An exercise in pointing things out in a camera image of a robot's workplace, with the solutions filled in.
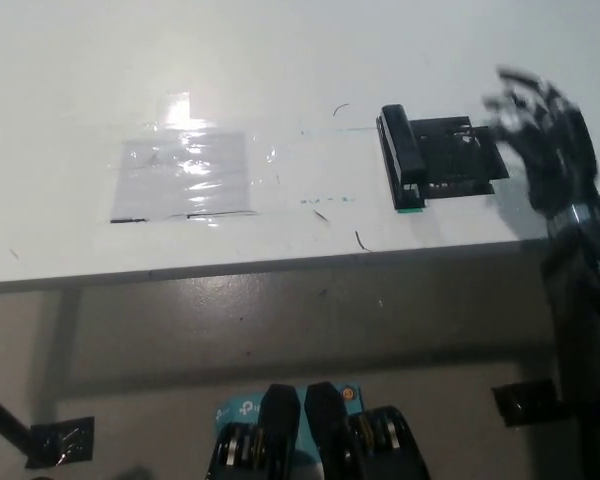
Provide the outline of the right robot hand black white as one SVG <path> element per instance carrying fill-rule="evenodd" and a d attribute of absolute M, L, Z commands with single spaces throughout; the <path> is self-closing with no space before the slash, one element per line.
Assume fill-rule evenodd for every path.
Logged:
<path fill-rule="evenodd" d="M 553 83 L 496 68 L 502 90 L 483 99 L 496 140 L 522 160 L 531 207 L 548 220 L 577 205 L 600 218 L 598 163 L 580 108 Z"/>

